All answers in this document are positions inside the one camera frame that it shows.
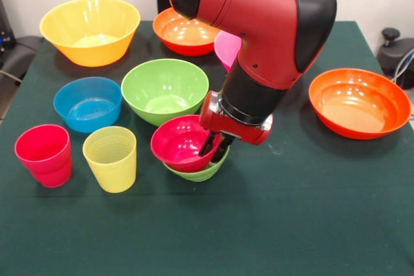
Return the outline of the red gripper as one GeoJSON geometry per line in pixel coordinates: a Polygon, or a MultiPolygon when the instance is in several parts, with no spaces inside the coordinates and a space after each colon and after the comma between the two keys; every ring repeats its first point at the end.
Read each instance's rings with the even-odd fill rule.
{"type": "Polygon", "coordinates": [[[201,107],[200,125],[210,131],[198,153],[200,157],[207,155],[212,150],[216,133],[222,133],[219,147],[211,159],[212,163],[217,163],[221,161],[235,137],[252,145],[263,143],[271,133],[273,115],[268,116],[259,125],[243,124],[226,114],[221,106],[218,92],[209,91],[201,107]]]}

